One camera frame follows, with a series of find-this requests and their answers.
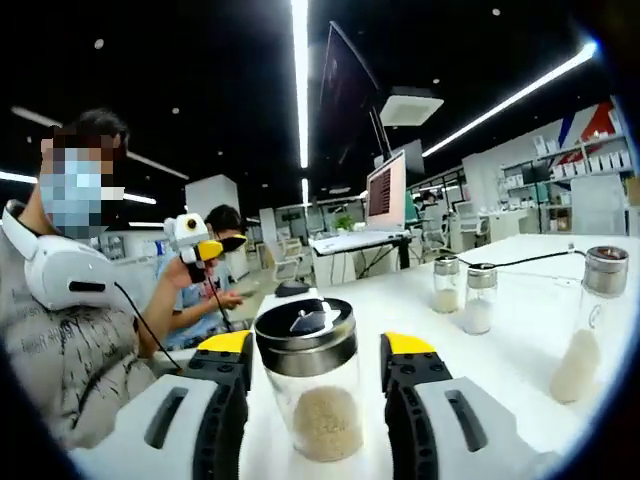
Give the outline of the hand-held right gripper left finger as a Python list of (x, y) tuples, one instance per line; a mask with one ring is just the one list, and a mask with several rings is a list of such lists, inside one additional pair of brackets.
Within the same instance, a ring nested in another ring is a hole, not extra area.
[(253, 339), (248, 330), (202, 342), (123, 407), (113, 431), (69, 455), (86, 479), (236, 479), (248, 419)]

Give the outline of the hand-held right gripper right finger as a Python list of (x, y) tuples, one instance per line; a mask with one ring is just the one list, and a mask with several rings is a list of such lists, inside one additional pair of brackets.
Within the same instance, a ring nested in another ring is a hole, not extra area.
[(380, 337), (384, 418), (396, 479), (544, 479), (559, 461), (517, 431), (515, 416), (435, 348), (413, 336)]

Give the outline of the person's left hand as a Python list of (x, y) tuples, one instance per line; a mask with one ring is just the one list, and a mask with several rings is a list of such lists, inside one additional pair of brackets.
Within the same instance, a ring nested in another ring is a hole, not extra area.
[(172, 257), (162, 274), (162, 281), (167, 284), (174, 293), (187, 288), (198, 280), (194, 280), (189, 270), (190, 264), (185, 264), (179, 256)]

